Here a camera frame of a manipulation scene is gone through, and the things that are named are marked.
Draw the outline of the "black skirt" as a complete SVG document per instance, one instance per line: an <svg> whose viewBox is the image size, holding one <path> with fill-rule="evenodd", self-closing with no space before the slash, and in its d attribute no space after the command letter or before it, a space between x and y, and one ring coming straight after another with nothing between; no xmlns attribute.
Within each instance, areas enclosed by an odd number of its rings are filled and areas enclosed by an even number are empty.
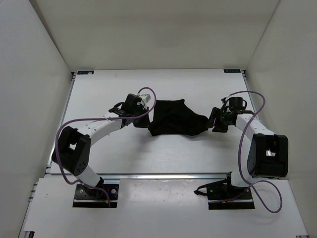
<svg viewBox="0 0 317 238"><path fill-rule="evenodd" d="M163 134L196 136L208 130L209 119L185 105L185 100L158 100L148 130L152 136Z"/></svg>

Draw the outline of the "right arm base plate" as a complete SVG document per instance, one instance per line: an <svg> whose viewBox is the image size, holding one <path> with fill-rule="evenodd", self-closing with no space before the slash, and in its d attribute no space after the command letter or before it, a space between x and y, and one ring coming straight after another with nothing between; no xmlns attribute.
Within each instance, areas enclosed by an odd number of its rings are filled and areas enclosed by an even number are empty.
<svg viewBox="0 0 317 238"><path fill-rule="evenodd" d="M207 197L209 210L255 209L251 191L247 187L233 186L228 178L201 185L194 193Z"/></svg>

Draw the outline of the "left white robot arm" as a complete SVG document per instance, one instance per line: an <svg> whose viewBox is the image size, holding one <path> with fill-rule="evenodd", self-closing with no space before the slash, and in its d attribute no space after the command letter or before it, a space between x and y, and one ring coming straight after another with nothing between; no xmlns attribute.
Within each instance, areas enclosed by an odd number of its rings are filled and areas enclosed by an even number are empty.
<svg viewBox="0 0 317 238"><path fill-rule="evenodd" d="M149 122L149 94L128 94L124 102L109 109L101 120L90 120L79 128L66 126L58 135L52 161L61 171L68 171L82 183L84 191L92 199L106 198L104 180L88 165L91 147L112 132L133 124L146 128Z"/></svg>

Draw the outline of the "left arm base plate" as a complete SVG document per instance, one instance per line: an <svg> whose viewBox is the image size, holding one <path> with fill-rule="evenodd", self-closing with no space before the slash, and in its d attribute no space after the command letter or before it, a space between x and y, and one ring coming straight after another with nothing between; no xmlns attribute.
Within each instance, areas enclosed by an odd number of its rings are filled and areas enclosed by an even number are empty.
<svg viewBox="0 0 317 238"><path fill-rule="evenodd" d="M119 184L104 183L103 190L109 196L109 200L104 192L90 189L78 183L73 197L72 207L74 208L117 208Z"/></svg>

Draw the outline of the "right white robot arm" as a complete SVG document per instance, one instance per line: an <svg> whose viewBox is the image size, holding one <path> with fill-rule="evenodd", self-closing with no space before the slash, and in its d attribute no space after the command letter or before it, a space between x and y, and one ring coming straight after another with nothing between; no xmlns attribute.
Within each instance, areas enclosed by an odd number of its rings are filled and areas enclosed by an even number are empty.
<svg viewBox="0 0 317 238"><path fill-rule="evenodd" d="M267 129L246 107L243 98L229 98L221 108L212 109L209 119L213 132L226 133L230 126L235 126L242 131L241 137L251 142L247 158L238 155L238 170L208 185L208 192L222 193L230 199L256 182L284 178L288 174L288 138Z"/></svg>

